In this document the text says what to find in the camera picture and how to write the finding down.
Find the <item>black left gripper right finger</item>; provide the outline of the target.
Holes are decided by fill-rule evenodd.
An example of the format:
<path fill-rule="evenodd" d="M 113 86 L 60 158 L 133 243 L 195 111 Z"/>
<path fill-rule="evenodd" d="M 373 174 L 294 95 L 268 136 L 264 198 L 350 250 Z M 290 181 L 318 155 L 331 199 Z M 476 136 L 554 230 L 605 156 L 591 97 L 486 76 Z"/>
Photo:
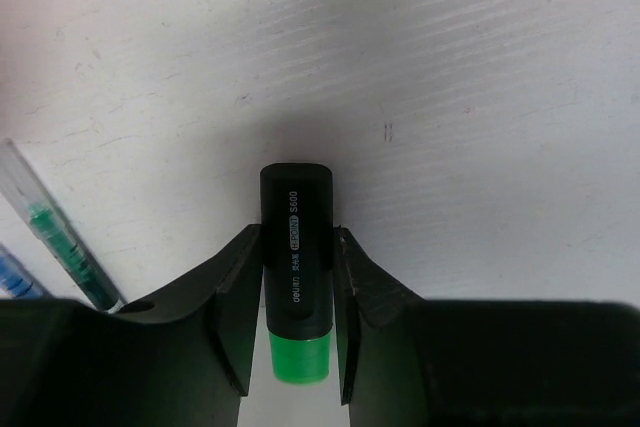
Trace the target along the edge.
<path fill-rule="evenodd" d="M 427 300 L 334 232 L 342 403 L 354 426 L 635 426 L 639 312 Z"/>

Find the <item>green gel pen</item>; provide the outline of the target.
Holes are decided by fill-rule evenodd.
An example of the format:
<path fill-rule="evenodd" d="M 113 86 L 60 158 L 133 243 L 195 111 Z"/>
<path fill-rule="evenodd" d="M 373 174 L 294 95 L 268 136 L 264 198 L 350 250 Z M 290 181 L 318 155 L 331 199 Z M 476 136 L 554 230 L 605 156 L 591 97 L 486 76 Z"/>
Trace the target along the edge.
<path fill-rule="evenodd" d="M 1 193 L 96 309 L 124 307 L 123 295 L 10 139 L 1 142 Z"/>

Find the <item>green cap black highlighter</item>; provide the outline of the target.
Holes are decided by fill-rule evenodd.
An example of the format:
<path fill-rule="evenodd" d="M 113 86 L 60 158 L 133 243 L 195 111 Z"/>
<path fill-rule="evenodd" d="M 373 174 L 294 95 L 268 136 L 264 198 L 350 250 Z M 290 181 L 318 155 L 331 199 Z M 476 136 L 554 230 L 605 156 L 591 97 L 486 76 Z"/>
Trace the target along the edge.
<path fill-rule="evenodd" d="M 329 373 L 333 179 L 325 166 L 276 163 L 260 172 L 266 324 L 275 377 L 308 385 Z"/>

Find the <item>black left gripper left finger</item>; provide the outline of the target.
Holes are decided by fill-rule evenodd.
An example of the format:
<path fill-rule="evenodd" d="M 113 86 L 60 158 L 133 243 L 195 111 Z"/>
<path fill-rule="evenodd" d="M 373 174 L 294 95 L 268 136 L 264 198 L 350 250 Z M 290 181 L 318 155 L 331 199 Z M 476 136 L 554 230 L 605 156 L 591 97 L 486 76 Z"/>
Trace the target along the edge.
<path fill-rule="evenodd" d="M 234 426 L 250 385 L 260 229 L 114 314 L 1 304 L 5 426 Z"/>

